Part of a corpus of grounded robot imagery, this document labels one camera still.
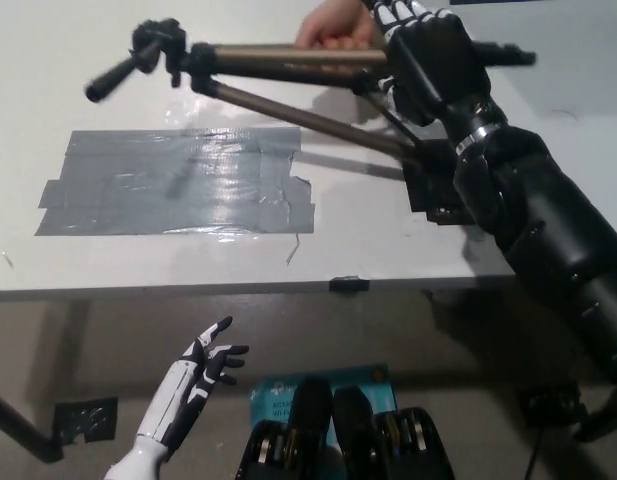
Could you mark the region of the person's bare hand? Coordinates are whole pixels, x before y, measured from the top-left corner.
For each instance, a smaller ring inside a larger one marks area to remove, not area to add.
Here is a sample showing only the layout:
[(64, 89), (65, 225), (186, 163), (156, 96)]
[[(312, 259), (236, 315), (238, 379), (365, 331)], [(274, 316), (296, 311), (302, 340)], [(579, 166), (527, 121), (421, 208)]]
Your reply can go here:
[(298, 48), (364, 49), (376, 43), (376, 26), (358, 0), (323, 1), (302, 21)]

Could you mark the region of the black and white robot right hand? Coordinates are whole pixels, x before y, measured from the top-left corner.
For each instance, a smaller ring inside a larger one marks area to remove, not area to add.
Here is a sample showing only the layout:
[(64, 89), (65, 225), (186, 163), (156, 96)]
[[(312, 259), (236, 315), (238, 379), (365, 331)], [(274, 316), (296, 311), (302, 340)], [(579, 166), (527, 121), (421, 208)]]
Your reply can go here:
[(401, 99), (398, 108), (421, 126), (473, 112), (491, 99), (485, 65), (461, 19), (419, 1), (377, 1), (371, 7)]

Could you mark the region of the white and black robot left hand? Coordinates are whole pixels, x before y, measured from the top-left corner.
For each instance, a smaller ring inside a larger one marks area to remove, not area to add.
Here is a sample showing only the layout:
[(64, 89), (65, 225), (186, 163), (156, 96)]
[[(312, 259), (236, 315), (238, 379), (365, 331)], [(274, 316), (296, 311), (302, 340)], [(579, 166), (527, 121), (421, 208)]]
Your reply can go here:
[(137, 435), (163, 445), (168, 456), (179, 449), (214, 388), (237, 383), (225, 370), (243, 367), (249, 348), (214, 343), (232, 321), (227, 316), (212, 324), (171, 364), (140, 423)]

